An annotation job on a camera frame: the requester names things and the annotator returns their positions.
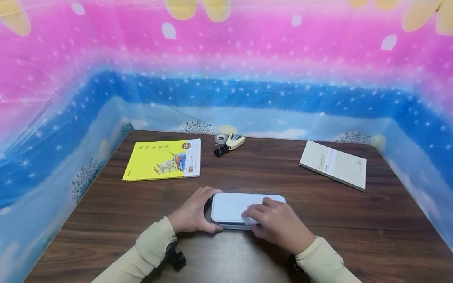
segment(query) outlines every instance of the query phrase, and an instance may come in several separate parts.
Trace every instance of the right hand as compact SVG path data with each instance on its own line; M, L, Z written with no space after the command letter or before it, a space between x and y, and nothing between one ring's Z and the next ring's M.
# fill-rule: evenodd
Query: right hand
M297 217L286 203L273 201L268 197L262 204L254 204L242 213L260 223L253 225L257 238L273 243L294 255L306 250L315 240L313 233Z

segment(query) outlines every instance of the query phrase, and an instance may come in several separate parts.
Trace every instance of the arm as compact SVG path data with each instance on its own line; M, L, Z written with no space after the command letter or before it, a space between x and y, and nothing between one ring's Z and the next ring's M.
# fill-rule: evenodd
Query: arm
M345 266L343 259L320 237L296 256L297 264L316 283L359 283Z
M165 249L176 240L167 217L154 223L138 237L130 250L112 263L92 283L140 283L165 258Z
M146 229L138 237L135 246L112 263L92 283L140 283L164 260L165 250L176 240L176 233L221 231L222 227L208 223L203 215L205 203L218 192L221 190L199 188L180 208Z
M359 283L343 259L324 238L315 237L293 209L268 197L262 204L248 207L243 213L261 225L252 226L255 236L273 243L292 254L297 264L317 283Z

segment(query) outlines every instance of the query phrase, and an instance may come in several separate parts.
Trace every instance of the yellow flower pattern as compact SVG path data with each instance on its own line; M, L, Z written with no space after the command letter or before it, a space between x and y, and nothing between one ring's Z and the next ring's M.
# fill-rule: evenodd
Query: yellow flower pattern
M370 0L349 0L349 3L354 8L361 8L368 4ZM381 10L390 10L398 4L398 0L375 0L375 5Z
M213 22L223 22L231 12L230 0L201 0L207 16ZM198 0L165 0L168 12L177 20L185 21L195 15Z
M453 0L419 0L412 4L403 17L403 30L413 32L436 15L438 34L453 36Z
M26 36L31 31L30 21L17 0L0 0L0 19L20 36Z

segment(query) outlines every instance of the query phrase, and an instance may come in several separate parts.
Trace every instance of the black binder clip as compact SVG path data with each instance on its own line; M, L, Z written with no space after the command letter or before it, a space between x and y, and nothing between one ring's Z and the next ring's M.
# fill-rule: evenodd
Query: black binder clip
M176 242L170 243L165 250L168 263L170 263L176 271L181 270L186 265L186 257L183 252L176 252Z
M222 155L226 154L227 152L230 152L227 144L224 144L224 145L217 144L217 147L218 148L216 150L214 150L214 154L217 157L221 157Z

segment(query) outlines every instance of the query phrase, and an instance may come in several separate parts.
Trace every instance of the hand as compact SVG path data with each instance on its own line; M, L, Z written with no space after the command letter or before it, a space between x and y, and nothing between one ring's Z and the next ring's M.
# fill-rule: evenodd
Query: hand
M260 223L252 226L256 237L265 239L294 255L306 250L315 240L315 236L289 205L268 197L263 199L263 204L249 206L242 216Z
M205 231L215 233L222 231L222 227L209 223L203 214L205 203L218 192L221 192L221 190L201 187L180 208L172 212L168 219L174 232Z

